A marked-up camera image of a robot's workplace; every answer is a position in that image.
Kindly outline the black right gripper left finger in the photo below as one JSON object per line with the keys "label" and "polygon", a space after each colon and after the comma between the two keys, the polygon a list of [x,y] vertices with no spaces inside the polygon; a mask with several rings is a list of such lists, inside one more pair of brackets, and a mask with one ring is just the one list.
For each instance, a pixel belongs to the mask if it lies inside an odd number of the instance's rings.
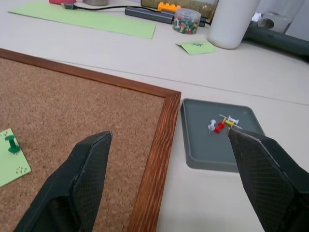
{"label": "black right gripper left finger", "polygon": [[102,198],[110,131],[78,142],[46,179],[15,228],[16,232],[90,232]]}

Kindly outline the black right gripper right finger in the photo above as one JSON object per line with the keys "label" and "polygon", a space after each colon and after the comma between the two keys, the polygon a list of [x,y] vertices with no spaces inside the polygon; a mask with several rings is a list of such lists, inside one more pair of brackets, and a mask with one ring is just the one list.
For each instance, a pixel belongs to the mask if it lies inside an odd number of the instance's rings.
{"label": "black right gripper right finger", "polygon": [[269,137],[229,129],[243,188],[266,232],[309,230],[309,174]]}

